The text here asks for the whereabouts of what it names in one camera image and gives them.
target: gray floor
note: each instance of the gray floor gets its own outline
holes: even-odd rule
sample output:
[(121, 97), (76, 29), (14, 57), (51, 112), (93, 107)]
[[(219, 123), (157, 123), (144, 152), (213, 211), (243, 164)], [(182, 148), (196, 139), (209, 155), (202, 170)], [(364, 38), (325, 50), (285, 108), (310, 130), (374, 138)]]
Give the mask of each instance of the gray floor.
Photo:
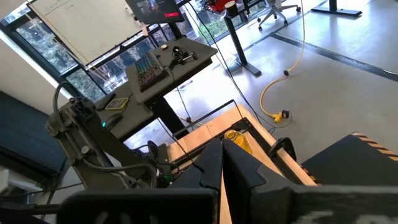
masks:
[[(295, 2), (297, 1), (288, 0), (285, 4)], [(319, 2), (306, 1), (306, 5), (310, 5), (305, 10)], [(360, 9), (364, 14), (358, 19), (349, 19), (311, 12), (305, 16), (307, 42), (398, 72), (395, 54), (398, 50), (398, 31), (395, 25), (398, 14), (393, 13), (398, 2), (356, 0), (349, 4), (343, 1), (340, 3), (342, 5), (339, 7)], [(299, 16), (295, 10), (285, 13), (289, 15), (289, 20)], [(280, 28), (282, 22), (273, 19), (267, 21), (263, 33), (259, 33), (257, 25), (251, 25), (252, 23), (238, 31), (244, 47), (252, 46), (245, 54), (262, 71), (262, 76), (255, 78), (243, 68), (235, 71), (233, 76), (250, 104), (263, 117), (265, 115), (259, 108), (262, 89), (289, 68), (301, 51), (296, 46), (272, 37), (253, 45), (255, 41)], [(301, 40), (301, 25), (301, 20), (298, 20), (282, 29), (279, 34)], [(219, 45), (223, 54), (234, 53), (229, 37), (219, 41)], [(230, 99), (243, 102), (224, 70), (217, 67), (216, 58), (213, 61), (212, 66), (180, 86), (193, 119), (207, 114)], [(293, 140), (298, 162), (307, 160), (353, 131), (361, 131), (388, 149), (398, 152), (398, 138), (395, 137), (398, 126), (397, 82), (307, 51), (304, 52), (301, 63), (290, 74), (290, 77), (272, 86), (263, 103), (273, 113), (280, 110), (293, 112), (293, 122), (286, 128), (277, 129), (274, 137), (287, 136)], [(166, 99), (177, 114), (187, 116), (176, 91), (170, 92)], [(159, 122), (154, 121), (125, 144), (134, 148), (148, 140), (157, 144), (172, 142)], [(70, 170), (62, 184), (74, 184), (78, 181), (75, 175)], [(60, 202), (71, 192), (79, 190), (81, 187), (56, 192), (52, 203)], [(53, 219), (54, 217), (46, 218), (48, 221)]]

